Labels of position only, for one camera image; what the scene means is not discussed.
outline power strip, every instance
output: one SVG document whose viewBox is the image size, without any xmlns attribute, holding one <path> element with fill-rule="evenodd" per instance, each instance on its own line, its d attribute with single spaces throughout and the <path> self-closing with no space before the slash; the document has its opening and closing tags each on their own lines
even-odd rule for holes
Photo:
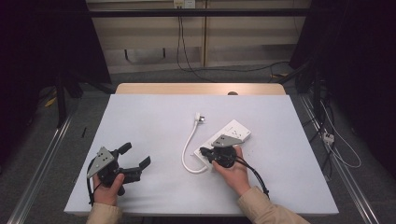
<svg viewBox="0 0 396 224">
<path fill-rule="evenodd" d="M 212 143 L 215 142 L 222 134 L 240 139 L 242 142 L 246 142 L 246 140 L 248 140 L 250 137 L 250 130 L 233 119 L 224 128 L 204 142 L 200 147 L 212 149 Z M 202 155 L 200 147 L 194 151 L 195 156 L 197 156 L 207 166 L 207 168 L 212 169 L 212 164 L 209 162 L 206 156 Z"/>
</svg>

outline white cable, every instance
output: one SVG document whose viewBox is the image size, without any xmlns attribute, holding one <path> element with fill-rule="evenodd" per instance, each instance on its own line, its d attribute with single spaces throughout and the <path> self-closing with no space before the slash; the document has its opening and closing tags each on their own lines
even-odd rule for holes
<svg viewBox="0 0 396 224">
<path fill-rule="evenodd" d="M 195 133 L 195 130 L 196 130 L 197 126 L 198 126 L 199 119 L 200 119 L 200 114 L 197 113 L 197 114 L 195 115 L 194 127 L 193 127 L 193 129 L 192 129 L 192 132 L 191 132 L 191 134 L 190 134 L 190 137 L 187 139 L 186 145 L 184 146 L 183 153 L 181 153 L 181 162 L 183 163 L 184 168 L 185 168 L 188 172 L 190 172 L 190 173 L 192 173 L 192 174 L 200 174 L 200 173 L 202 173 L 203 171 L 205 171 L 205 170 L 207 169 L 207 167 L 204 166 L 204 167 L 203 167 L 202 169 L 200 169 L 200 170 L 192 170 L 192 169 L 190 169 L 190 168 L 187 166 L 186 162 L 184 161 L 184 155 L 186 154 L 187 146 L 189 145 L 190 140 L 192 139 L 192 136 L 193 136 L 194 133 Z"/>
<path fill-rule="evenodd" d="M 324 109 L 324 112 L 326 113 L 327 119 L 329 120 L 330 124 L 332 125 L 332 120 L 330 119 L 330 116 L 329 116 L 329 114 L 327 113 L 326 107 L 324 106 L 323 102 L 320 101 L 320 103 L 321 103 L 321 105 L 323 106 L 323 109 Z M 332 153 L 334 153 L 334 156 L 335 156 L 338 160 L 340 160 L 343 164 L 345 164 L 345 165 L 347 165 L 347 166 L 349 166 L 349 167 L 351 167 L 351 168 L 359 168 L 359 167 L 361 167 L 361 158 L 359 157 L 358 153 L 356 153 L 356 151 L 353 149 L 353 147 L 341 136 L 341 134 L 340 134 L 339 132 L 337 132 L 337 130 L 335 129 L 334 125 L 332 125 L 332 128 L 333 128 L 334 131 L 337 133 L 337 135 L 349 146 L 349 148 L 352 150 L 352 152 L 356 155 L 356 157 L 357 157 L 358 160 L 359 160 L 359 165 L 351 165 L 351 164 L 347 163 L 346 161 L 344 161 L 337 153 L 335 153 L 335 152 L 332 150 L 332 148 L 331 148 L 330 145 L 328 144 L 330 151 L 331 151 Z"/>
</svg>

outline wall socket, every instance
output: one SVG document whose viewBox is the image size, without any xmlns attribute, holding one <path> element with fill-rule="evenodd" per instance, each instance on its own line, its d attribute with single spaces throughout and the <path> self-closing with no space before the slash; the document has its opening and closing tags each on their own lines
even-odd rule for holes
<svg viewBox="0 0 396 224">
<path fill-rule="evenodd" d="M 174 0 L 175 8 L 195 8 L 195 0 Z"/>
<path fill-rule="evenodd" d="M 184 0 L 184 8 L 195 8 L 195 0 Z"/>
</svg>

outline plug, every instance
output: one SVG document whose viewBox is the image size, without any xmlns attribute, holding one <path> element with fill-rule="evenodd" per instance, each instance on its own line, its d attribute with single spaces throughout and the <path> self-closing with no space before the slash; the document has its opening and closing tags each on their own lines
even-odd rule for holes
<svg viewBox="0 0 396 224">
<path fill-rule="evenodd" d="M 174 7 L 177 9 L 184 8 L 184 0 L 174 0 Z"/>
<path fill-rule="evenodd" d="M 203 123 L 205 121 L 205 117 L 201 116 L 200 112 L 196 112 L 194 121 L 199 122 L 199 123 Z"/>
<path fill-rule="evenodd" d="M 202 153 L 203 156 L 206 156 L 206 157 L 207 157 L 208 155 L 213 154 L 213 150 L 211 150 L 211 149 L 209 149 L 209 148 L 200 147 L 199 149 L 200 149 L 200 151 L 201 151 L 201 153 Z"/>
<path fill-rule="evenodd" d="M 330 133 L 324 133 L 323 134 L 323 142 L 326 143 L 327 145 L 331 146 L 332 143 L 334 142 L 334 135 Z"/>
</svg>

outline black cable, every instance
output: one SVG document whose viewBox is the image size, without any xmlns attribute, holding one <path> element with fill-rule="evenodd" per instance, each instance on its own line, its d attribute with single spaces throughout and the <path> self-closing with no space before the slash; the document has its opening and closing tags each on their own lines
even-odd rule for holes
<svg viewBox="0 0 396 224">
<path fill-rule="evenodd" d="M 185 55 L 185 57 L 186 57 L 187 65 L 189 66 L 190 70 L 186 70 L 186 69 L 182 68 L 182 67 L 180 66 L 179 61 L 178 61 L 178 50 L 179 50 L 179 48 L 180 48 L 180 37 L 182 38 L 182 41 L 183 41 L 184 55 Z M 190 62 L 189 62 L 189 58 L 187 57 L 186 43 L 184 42 L 183 19 L 182 19 L 181 17 L 178 17 L 177 65 L 178 65 L 178 67 L 179 67 L 181 70 L 183 70 L 183 71 L 192 72 L 196 77 L 198 77 L 198 78 L 200 78 L 200 79 L 202 79 L 202 80 L 215 83 L 215 81 L 213 81 L 213 80 L 211 80 L 211 79 L 209 79 L 209 78 L 205 78 L 205 77 L 199 76 L 199 75 L 196 74 L 195 71 L 191 68 Z"/>
<path fill-rule="evenodd" d="M 88 165 L 87 173 L 91 169 L 93 161 L 94 160 L 91 160 L 90 164 Z M 89 178 L 87 178 L 87 188 L 88 188 L 88 195 L 90 196 L 90 205 L 93 206 L 94 198 L 93 198 L 93 192 L 91 190 L 91 181 Z"/>
<path fill-rule="evenodd" d="M 280 63 L 289 63 L 287 61 L 283 61 L 283 62 L 272 63 L 272 64 L 266 65 L 264 67 L 252 68 L 252 69 L 247 69 L 247 70 L 224 69 L 224 68 L 197 68 L 197 69 L 193 69 L 193 68 L 191 68 L 191 65 L 190 65 L 190 62 L 189 62 L 189 58 L 187 57 L 186 44 L 185 44 L 185 41 L 184 41 L 183 19 L 181 17 L 178 17 L 178 20 L 179 20 L 179 24 L 178 24 L 178 41 L 177 41 L 177 66 L 182 71 L 193 72 L 198 78 L 201 78 L 203 80 L 210 81 L 210 82 L 215 82 L 215 81 L 210 80 L 208 78 L 201 77 L 201 76 L 197 75 L 195 72 L 198 72 L 198 71 L 254 72 L 254 71 L 260 71 L 260 70 L 263 70 L 263 69 L 266 69 L 266 68 L 270 68 L 271 69 L 271 79 L 272 79 L 272 77 L 273 77 L 272 67 L 274 65 L 280 64 Z M 179 48 L 180 48 L 180 37 L 181 37 L 182 42 L 183 42 L 184 55 L 185 55 L 185 58 L 186 58 L 186 61 L 187 61 L 187 65 L 189 66 L 190 70 L 182 68 L 180 66 L 180 63 L 179 63 L 179 60 L 178 60 L 178 54 L 179 54 L 178 52 L 179 52 Z"/>
<path fill-rule="evenodd" d="M 311 137 L 311 139 L 309 139 L 309 143 L 312 143 L 315 138 L 318 136 L 318 134 L 321 133 L 321 129 L 319 129 L 317 132 L 315 132 L 314 136 Z"/>
<path fill-rule="evenodd" d="M 98 184 L 98 186 L 96 186 L 96 188 L 93 190 L 93 193 L 95 193 L 96 190 L 97 190 L 101 185 L 102 185 L 102 182 L 100 182 L 100 183 Z"/>
<path fill-rule="evenodd" d="M 270 66 L 270 79 L 268 80 L 268 83 L 271 83 L 271 81 L 272 81 L 272 79 L 273 79 L 273 77 L 274 77 L 274 73 L 273 73 L 273 71 L 272 71 L 272 65 Z"/>
<path fill-rule="evenodd" d="M 245 161 L 240 161 L 240 160 L 234 160 L 244 166 L 246 166 L 249 170 L 251 170 L 251 172 L 253 172 L 253 174 L 257 177 L 257 179 L 259 180 L 260 185 L 262 186 L 262 192 L 267 195 L 268 198 L 270 198 L 269 196 L 269 190 L 267 189 L 267 187 L 265 187 L 264 181 L 262 180 L 262 177 L 259 175 L 259 173 L 257 173 L 257 171 L 251 167 L 250 165 L 248 165 L 247 162 Z"/>
<path fill-rule="evenodd" d="M 296 23 L 296 17 L 293 17 L 293 19 L 294 19 L 294 28 L 296 29 L 297 36 L 299 37 L 300 36 L 300 32 L 298 32 L 297 23 Z"/>
<path fill-rule="evenodd" d="M 330 106 L 330 98 L 323 99 L 323 101 L 325 101 L 325 102 L 322 102 L 323 105 L 324 105 L 323 109 L 326 110 L 327 108 L 329 108 L 330 111 L 331 111 L 331 120 L 329 120 L 329 122 L 332 124 L 331 133 L 332 133 L 332 136 L 334 137 L 334 142 L 332 142 L 332 145 L 330 146 L 330 148 L 332 150 L 327 152 L 326 160 L 323 162 L 323 164 L 321 166 L 321 171 L 323 172 L 323 170 L 324 170 L 324 168 L 326 166 L 326 163 L 329 162 L 329 165 L 330 165 L 330 167 L 329 167 L 330 168 L 329 177 L 332 177 L 332 161 L 330 160 L 330 156 L 331 156 L 331 154 L 332 154 L 332 152 L 334 151 L 334 148 L 335 148 L 335 134 L 334 134 L 334 127 L 333 127 L 334 126 L 334 113 L 332 111 L 332 107 Z M 324 144 L 324 142 L 322 142 L 322 145 L 327 150 L 326 145 Z"/>
<path fill-rule="evenodd" d="M 267 189 L 267 187 L 265 187 L 264 181 L 262 180 L 262 177 L 259 175 L 259 173 L 253 168 L 251 167 L 243 158 L 236 156 L 234 157 L 230 157 L 224 154 L 220 155 L 221 157 L 227 158 L 229 160 L 233 160 L 235 162 L 238 162 L 244 166 L 246 166 L 249 170 L 251 170 L 251 172 L 253 172 L 253 174 L 257 177 L 257 179 L 259 180 L 260 185 L 262 186 L 262 192 L 267 195 L 268 199 L 270 198 L 269 196 L 269 190 Z"/>
</svg>

